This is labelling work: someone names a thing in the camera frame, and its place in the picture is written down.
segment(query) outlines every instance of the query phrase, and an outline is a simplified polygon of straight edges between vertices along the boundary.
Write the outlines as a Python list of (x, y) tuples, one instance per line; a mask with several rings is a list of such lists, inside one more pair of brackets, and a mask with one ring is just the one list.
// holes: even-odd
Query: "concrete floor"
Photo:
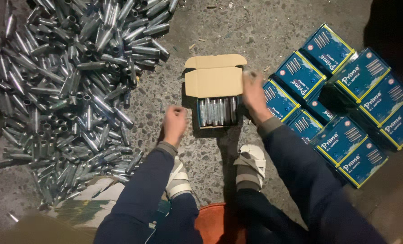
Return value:
[[(154, 148), (166, 106), (186, 105), (190, 101), (181, 91), (184, 63), (189, 57), (238, 53), (248, 61), (246, 70), (264, 70), (270, 66), (264, 73), (267, 77), (323, 22), (327, 22), (350, 46), (361, 50), (371, 3), (371, 0), (188, 0), (184, 7), (177, 9), (170, 22), (170, 32), (158, 40), (170, 51), (169, 60), (161, 63), (154, 73), (145, 73), (139, 88), (132, 93), (132, 106), (128, 112), (137, 120), (132, 130), (134, 147), (146, 152)], [(14, 5), (18, 8), (16, 13), (27, 15), (29, 9), (24, 0), (14, 0)], [(208, 5), (217, 7), (207, 9)], [(2, 15), (3, 1), (0, 1), (0, 31)], [(193, 130), (191, 110), (188, 116), (190, 123), (179, 156), (200, 203), (223, 202), (234, 191), (230, 165), (237, 156), (237, 149), (246, 143), (262, 145), (256, 128), (244, 118), (242, 126), (206, 134)], [(0, 138), (0, 158), (6, 144)], [(393, 168), (389, 163), (384, 167)], [(374, 206), (403, 182), (401, 174), (399, 177), (402, 178), (394, 179), (392, 187), (381, 190), (375, 182), (384, 182), (381, 178), (390, 174), (384, 167), (367, 183), (368, 187), (364, 186), (362, 190), (347, 187), (354, 204), (365, 216), (369, 216)], [(267, 164), (266, 175), (262, 192), (271, 203), (303, 225), (299, 211), (272, 163)], [(31, 180), (25, 166), (0, 170), (0, 228), (12, 224), (5, 216), (8, 211), (21, 217), (36, 209), (40, 197)], [(393, 238), (389, 229), (380, 231), (385, 231), (383, 235), (388, 240)]]

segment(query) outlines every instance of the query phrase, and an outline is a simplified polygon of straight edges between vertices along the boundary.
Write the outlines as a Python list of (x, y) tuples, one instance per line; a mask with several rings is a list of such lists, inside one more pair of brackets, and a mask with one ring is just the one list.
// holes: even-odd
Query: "hand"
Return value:
[(261, 73), (243, 72), (243, 103), (250, 112), (253, 122), (259, 126), (273, 117), (266, 106)]
[(187, 110), (179, 106), (169, 106), (165, 112), (162, 126), (164, 128), (164, 141), (170, 143), (176, 149), (186, 130)]

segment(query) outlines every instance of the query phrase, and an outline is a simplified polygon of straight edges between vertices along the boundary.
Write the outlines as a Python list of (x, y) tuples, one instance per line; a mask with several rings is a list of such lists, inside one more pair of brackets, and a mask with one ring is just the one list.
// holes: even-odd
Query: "orange seat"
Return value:
[(215, 203), (200, 208), (195, 220), (204, 244), (245, 244), (246, 230), (237, 215), (226, 203)]

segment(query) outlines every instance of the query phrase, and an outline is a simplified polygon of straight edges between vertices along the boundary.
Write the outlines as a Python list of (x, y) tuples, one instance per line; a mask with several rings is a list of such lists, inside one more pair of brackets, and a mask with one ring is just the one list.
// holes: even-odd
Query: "box flap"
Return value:
[(189, 58), (185, 63), (185, 68), (211, 69), (235, 67), (247, 64), (247, 60), (239, 54), (223, 54), (210, 56), (195, 56)]
[(198, 98), (240, 95), (243, 92), (242, 69), (227, 67), (188, 72), (185, 74), (185, 92), (187, 96)]

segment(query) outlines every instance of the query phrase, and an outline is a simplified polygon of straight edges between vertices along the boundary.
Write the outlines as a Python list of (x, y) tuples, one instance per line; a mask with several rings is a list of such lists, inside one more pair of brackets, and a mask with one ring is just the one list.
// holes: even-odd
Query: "foot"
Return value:
[(173, 199), (183, 193), (192, 192), (188, 174), (186, 173), (186, 169), (178, 156), (174, 158), (174, 167), (170, 173), (170, 178), (168, 179), (168, 184), (165, 187), (165, 190), (168, 198), (170, 199)]
[(237, 165), (237, 190), (251, 188), (260, 191), (266, 170), (263, 150), (256, 145), (245, 144), (239, 149), (239, 153), (239, 158), (234, 162)]

